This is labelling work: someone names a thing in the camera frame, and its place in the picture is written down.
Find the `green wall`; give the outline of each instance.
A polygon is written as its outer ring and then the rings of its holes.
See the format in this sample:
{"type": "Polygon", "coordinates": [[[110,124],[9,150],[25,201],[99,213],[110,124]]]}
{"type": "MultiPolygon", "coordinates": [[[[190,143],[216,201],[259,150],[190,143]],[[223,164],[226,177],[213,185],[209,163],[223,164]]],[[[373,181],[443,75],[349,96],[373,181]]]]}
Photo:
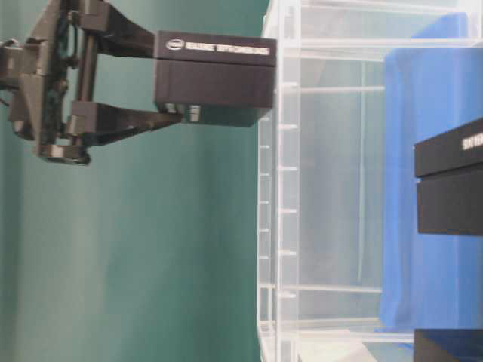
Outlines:
{"type": "MultiPolygon", "coordinates": [[[[46,2],[2,0],[2,38],[46,2]]],[[[267,0],[112,3],[152,31],[259,35],[267,0]]],[[[152,69],[102,57],[96,100],[154,109],[152,69]]],[[[177,125],[87,168],[38,160],[6,121],[0,139],[0,360],[260,360],[255,127],[177,125]]]]}

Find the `blue fabric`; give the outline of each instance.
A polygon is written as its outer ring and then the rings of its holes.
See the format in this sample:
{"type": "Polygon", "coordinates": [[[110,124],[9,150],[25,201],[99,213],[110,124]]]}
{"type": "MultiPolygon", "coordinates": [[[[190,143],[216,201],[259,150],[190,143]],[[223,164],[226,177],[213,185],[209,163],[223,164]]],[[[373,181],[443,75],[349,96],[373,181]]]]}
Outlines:
{"type": "MultiPolygon", "coordinates": [[[[415,38],[465,38],[451,14],[415,38]]],[[[483,116],[483,50],[386,57],[386,200],[380,317],[393,329],[483,327],[483,239],[417,233],[415,143],[483,116]]]]}

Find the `black cardboard box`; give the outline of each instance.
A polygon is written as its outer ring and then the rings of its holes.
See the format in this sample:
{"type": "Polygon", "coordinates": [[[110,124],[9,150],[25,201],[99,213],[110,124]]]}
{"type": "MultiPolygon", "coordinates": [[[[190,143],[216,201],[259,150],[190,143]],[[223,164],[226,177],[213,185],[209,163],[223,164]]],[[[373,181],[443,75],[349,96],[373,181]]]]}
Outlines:
{"type": "Polygon", "coordinates": [[[249,125],[273,107],[276,53],[273,39],[158,32],[155,103],[187,122],[249,125]]]}
{"type": "Polygon", "coordinates": [[[418,228],[483,235],[483,119],[415,146],[418,228]]]}
{"type": "Polygon", "coordinates": [[[414,362],[483,361],[483,330],[416,330],[414,362]]]}

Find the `clear acrylic container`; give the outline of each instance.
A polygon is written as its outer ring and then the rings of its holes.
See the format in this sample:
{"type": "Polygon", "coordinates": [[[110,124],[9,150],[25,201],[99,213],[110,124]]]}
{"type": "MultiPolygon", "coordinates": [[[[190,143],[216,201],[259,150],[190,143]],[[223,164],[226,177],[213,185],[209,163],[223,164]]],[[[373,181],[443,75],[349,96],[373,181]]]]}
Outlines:
{"type": "Polygon", "coordinates": [[[410,361],[380,321],[385,56],[481,43],[481,0],[272,0],[276,107],[259,121],[257,325],[264,361],[410,361]],[[415,38],[465,13],[463,38],[415,38]]]}

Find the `black cable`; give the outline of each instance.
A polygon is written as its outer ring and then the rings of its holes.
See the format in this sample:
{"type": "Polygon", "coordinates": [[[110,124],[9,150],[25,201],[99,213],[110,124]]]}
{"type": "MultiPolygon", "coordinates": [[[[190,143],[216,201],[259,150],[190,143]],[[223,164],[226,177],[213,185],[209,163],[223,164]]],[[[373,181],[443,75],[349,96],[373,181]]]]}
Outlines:
{"type": "Polygon", "coordinates": [[[74,29],[74,48],[72,55],[67,58],[69,66],[73,69],[78,67],[78,11],[69,12],[69,24],[74,29]]]}
{"type": "Polygon", "coordinates": [[[3,98],[0,98],[0,103],[3,104],[6,107],[10,107],[10,103],[4,100],[3,98]]]}

